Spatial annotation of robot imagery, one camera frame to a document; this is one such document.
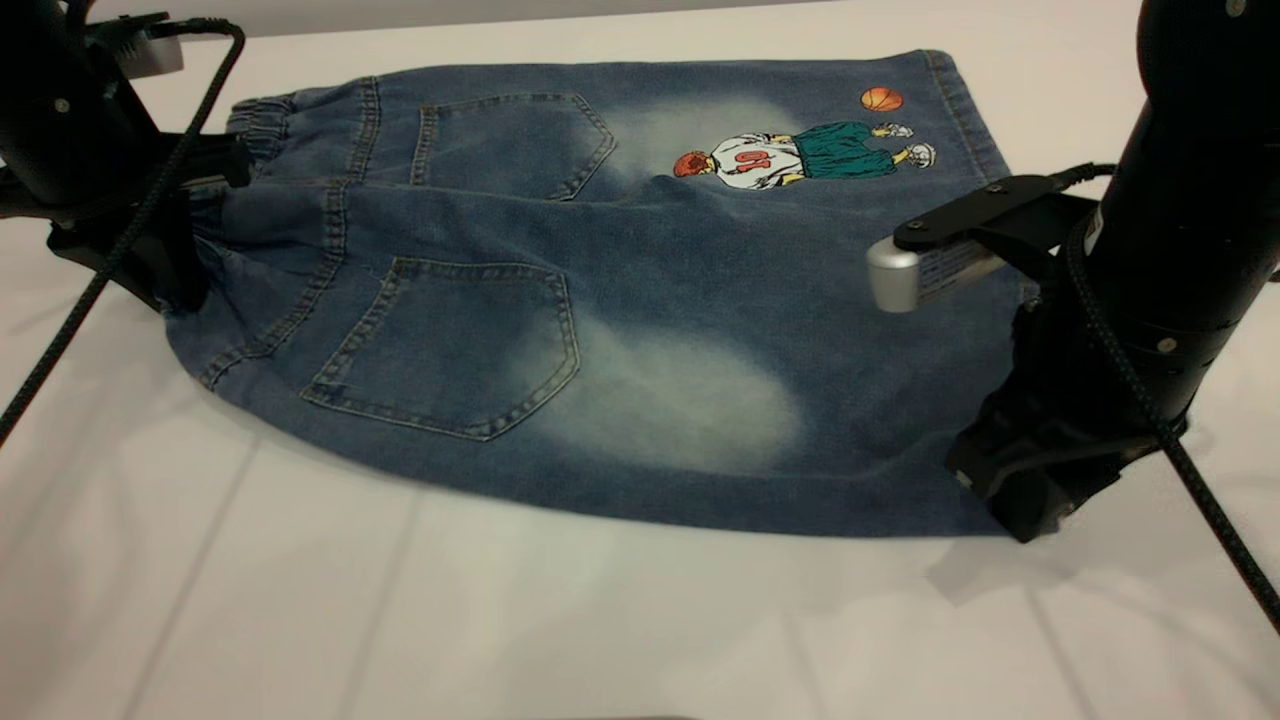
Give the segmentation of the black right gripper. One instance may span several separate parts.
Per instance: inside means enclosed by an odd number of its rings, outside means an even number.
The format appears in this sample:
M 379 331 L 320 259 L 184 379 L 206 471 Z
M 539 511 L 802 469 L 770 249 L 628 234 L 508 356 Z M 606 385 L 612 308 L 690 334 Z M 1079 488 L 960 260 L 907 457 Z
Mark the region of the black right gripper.
M 1112 314 L 1108 325 L 1176 433 L 1236 329 L 1235 322 L 1175 328 Z M 954 441 L 946 465 L 1019 543 L 1060 530 L 1079 506 L 1068 488 L 1108 486 L 1158 442 L 1075 300 L 1037 300 L 1012 320 L 1012 370 Z

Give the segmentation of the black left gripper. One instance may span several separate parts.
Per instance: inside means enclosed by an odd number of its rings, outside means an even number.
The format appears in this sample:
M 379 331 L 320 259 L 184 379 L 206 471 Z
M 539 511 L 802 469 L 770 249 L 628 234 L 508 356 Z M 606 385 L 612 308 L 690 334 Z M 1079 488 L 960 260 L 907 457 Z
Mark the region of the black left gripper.
M 250 151 L 239 138 L 197 138 L 178 172 L 177 187 L 145 222 L 120 265 L 109 273 L 110 282 L 141 301 L 198 311 L 209 297 L 209 274 L 193 236 L 191 195 L 204 187 L 243 187 L 250 182 Z M 131 200 L 96 219 L 55 224 L 47 246 L 58 258 L 100 272 L 140 204 Z

